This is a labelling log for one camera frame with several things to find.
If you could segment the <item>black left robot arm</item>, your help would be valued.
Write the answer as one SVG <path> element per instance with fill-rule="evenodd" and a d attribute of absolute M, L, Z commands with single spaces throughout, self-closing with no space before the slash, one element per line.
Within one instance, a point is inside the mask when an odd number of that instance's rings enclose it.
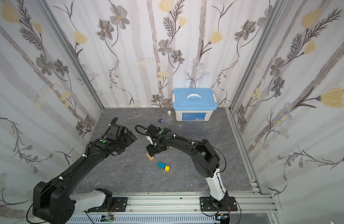
<path fill-rule="evenodd" d="M 136 141 L 132 131 L 117 124 L 117 120 L 115 117 L 101 137 L 89 142 L 82 156 L 64 172 L 34 187 L 33 202 L 28 209 L 33 216 L 50 224 L 64 224 L 79 212 L 113 209 L 113 194 L 108 190 L 99 188 L 84 194 L 73 192 L 95 166 L 110 155 L 120 155 Z"/>

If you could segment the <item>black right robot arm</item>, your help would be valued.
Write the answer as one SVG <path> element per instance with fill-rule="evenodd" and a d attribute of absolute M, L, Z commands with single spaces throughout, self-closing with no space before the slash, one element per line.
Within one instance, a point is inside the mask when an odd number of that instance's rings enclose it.
<path fill-rule="evenodd" d="M 135 130 L 137 133 L 144 135 L 150 142 L 146 147 L 147 154 L 150 157 L 169 148 L 175 148 L 191 157 L 196 171 L 206 178 L 213 208 L 222 211 L 228 205 L 229 195 L 222 184 L 220 176 L 222 172 L 220 170 L 220 156 L 208 140 L 191 140 L 177 135 L 169 128 L 161 129 L 154 125 L 148 127 L 136 125 Z"/>

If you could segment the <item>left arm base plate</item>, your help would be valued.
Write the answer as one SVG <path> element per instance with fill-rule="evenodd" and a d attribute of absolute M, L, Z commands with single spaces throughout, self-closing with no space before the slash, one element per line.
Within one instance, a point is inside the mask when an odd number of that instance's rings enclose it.
<path fill-rule="evenodd" d="M 101 206 L 90 208 L 88 212 L 125 212 L 127 203 L 127 197 L 106 197 Z"/>

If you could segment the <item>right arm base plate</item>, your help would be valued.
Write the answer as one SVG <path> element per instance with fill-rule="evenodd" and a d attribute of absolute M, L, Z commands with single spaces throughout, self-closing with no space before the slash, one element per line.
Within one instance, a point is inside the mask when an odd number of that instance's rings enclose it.
<path fill-rule="evenodd" d="M 213 197 L 200 197 L 199 200 L 202 212 L 238 211 L 238 205 L 234 197 L 226 196 L 221 201 Z"/>

